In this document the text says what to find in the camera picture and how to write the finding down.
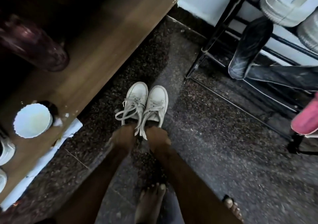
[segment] shoelace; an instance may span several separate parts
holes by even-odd
[[[144,114],[149,113],[149,112],[159,112],[159,110],[163,109],[165,100],[161,101],[153,101],[150,100],[150,108],[147,109]]]
[[[131,118],[132,116],[134,116],[136,113],[137,113],[137,107],[142,107],[143,109],[145,109],[145,105],[143,105],[141,102],[140,102],[140,98],[136,98],[134,96],[131,96],[131,98],[125,98],[125,101],[122,102],[122,105],[125,107],[125,102],[127,102],[127,104],[129,102],[132,102],[130,104],[130,106],[133,106],[133,108],[129,108],[129,109],[125,109],[125,110],[122,110],[118,113],[116,113],[115,115],[115,118],[117,120],[125,120],[125,119],[128,119],[128,118]],[[130,111],[133,111],[135,110],[134,113],[128,115],[128,116],[125,116],[126,113],[130,112]],[[122,118],[118,118],[117,116],[120,115],[120,114],[123,114],[123,117]]]

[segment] shoe rack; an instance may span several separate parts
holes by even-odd
[[[0,202],[54,145],[176,1],[103,0],[97,10],[85,18],[83,30],[71,41],[66,41],[70,63],[65,70],[54,73],[33,68],[22,74],[21,83],[0,104],[0,125],[16,146],[13,158],[1,167],[8,182],[0,193]],[[56,9],[63,7],[64,3],[58,2]],[[26,7],[28,5],[22,5],[21,12],[26,12],[23,11]],[[47,15],[46,20],[53,18],[50,14],[51,11],[42,13]],[[40,12],[34,14],[34,18],[37,17],[41,17]],[[46,20],[39,20],[38,24],[42,27]],[[63,121],[62,127],[51,127],[35,138],[20,138],[13,130],[14,117],[24,105],[33,101],[49,101],[57,107],[58,115],[68,113],[69,117]]]
[[[213,94],[216,94],[218,97],[224,99],[227,101],[229,104],[237,107],[238,109],[244,111],[247,113],[249,116],[253,117],[257,121],[261,122],[263,125],[268,127],[269,129],[273,130],[274,132],[278,133],[281,137],[286,139],[289,142],[289,145],[287,146],[287,149],[290,153],[301,153],[299,150],[299,145],[303,140],[303,136],[298,135],[297,133],[291,131],[289,134],[286,134],[283,132],[281,129],[272,126],[271,124],[267,123],[267,121],[261,120],[258,116],[253,115],[252,113],[249,112],[248,109],[245,109],[244,106],[240,106],[239,104],[234,103],[233,101],[230,101],[229,99],[226,98],[226,96],[222,96],[221,94],[213,91],[210,89],[208,86],[204,85],[201,81],[195,79],[192,74],[195,71],[195,69],[198,68],[200,63],[202,63],[205,59],[209,59],[213,63],[216,63],[217,65],[221,66],[221,68],[224,69],[224,73],[227,74],[227,68],[228,66],[222,63],[213,55],[213,47],[216,45],[220,45],[224,52],[226,53],[227,56],[230,56],[230,59],[233,57],[234,52],[236,49],[233,49],[227,41],[222,40],[222,37],[224,35],[227,35],[227,39],[231,39],[231,41],[239,40],[241,37],[241,33],[236,32],[235,30],[229,28],[229,24],[231,23],[232,20],[237,20],[245,25],[248,25],[249,22],[238,17],[237,13],[241,9],[242,5],[244,2],[248,2],[252,6],[256,7],[257,9],[260,10],[260,5],[259,1],[255,0],[230,0],[226,9],[224,10],[223,14],[221,15],[219,21],[217,22],[214,31],[207,41],[206,45],[204,45],[201,48],[201,52],[198,54],[196,60],[194,61],[193,65],[187,72],[185,79],[186,80],[191,80],[195,81],[205,89],[208,89],[210,92]],[[296,35],[296,28],[285,28],[292,34]],[[271,37],[277,41],[279,41],[282,44],[285,44],[293,49],[296,49],[300,51],[301,53],[306,54],[307,56],[310,56],[316,60],[318,60],[318,54],[302,48],[280,36],[277,36],[276,34],[272,33]],[[287,62],[291,66],[299,66],[299,64],[292,59],[289,59],[280,53],[269,49],[268,47],[263,47],[262,50],[272,54],[273,56]],[[292,117],[290,117],[290,114],[297,114],[299,113],[305,106],[302,102],[298,101],[295,98],[292,98],[290,94],[286,93],[286,89],[288,90],[289,93],[295,93],[295,94],[302,94],[306,96],[307,98],[312,98],[313,93],[310,91],[304,91],[304,90],[299,90],[299,89],[293,89],[290,87],[285,87],[285,86],[280,86],[277,84],[272,84],[272,83],[261,83],[258,81],[250,80],[248,78],[245,78],[243,80],[238,80],[240,82],[243,82],[244,85],[248,86],[249,88],[252,88],[254,91],[257,92],[257,97],[260,99],[262,102],[266,103],[266,105],[271,105],[273,106],[273,110],[277,113],[279,113],[281,116],[287,117],[290,120]],[[311,155],[317,155],[317,152],[311,152],[311,153],[304,153],[304,154],[311,154]]]

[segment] granite floor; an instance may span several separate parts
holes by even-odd
[[[316,223],[318,157],[289,154],[278,134],[194,81],[184,81],[204,42],[203,36],[165,17],[80,114],[82,129],[63,144],[18,206],[0,215],[0,223],[39,221],[67,200],[105,157],[105,143],[120,125],[114,114],[136,81],[167,89],[163,128],[172,146],[219,198],[228,194],[238,202],[245,223]],[[241,86],[209,62],[193,77],[263,116],[255,103],[237,96]],[[286,119],[272,122],[289,131]],[[138,142],[113,178],[96,224],[133,223],[141,189],[158,181],[166,183],[164,172],[146,143]],[[167,185],[158,223],[183,223]]]

